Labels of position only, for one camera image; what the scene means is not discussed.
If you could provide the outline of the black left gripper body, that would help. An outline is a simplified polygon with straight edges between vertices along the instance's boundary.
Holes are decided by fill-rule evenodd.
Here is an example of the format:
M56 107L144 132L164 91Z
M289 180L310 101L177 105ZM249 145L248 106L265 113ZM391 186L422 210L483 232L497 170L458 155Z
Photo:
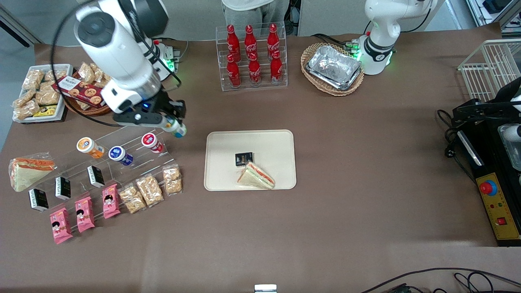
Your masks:
M496 97L493 99L493 103L510 102L512 98L520 95L521 77L516 78L507 85L501 87L497 91Z

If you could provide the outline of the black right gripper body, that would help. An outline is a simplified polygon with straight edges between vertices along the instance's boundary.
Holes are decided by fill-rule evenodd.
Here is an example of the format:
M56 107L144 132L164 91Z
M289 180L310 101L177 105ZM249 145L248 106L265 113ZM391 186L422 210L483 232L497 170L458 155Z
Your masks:
M166 91L159 91L152 98L136 105L136 114L142 117L152 116L175 116L175 106Z

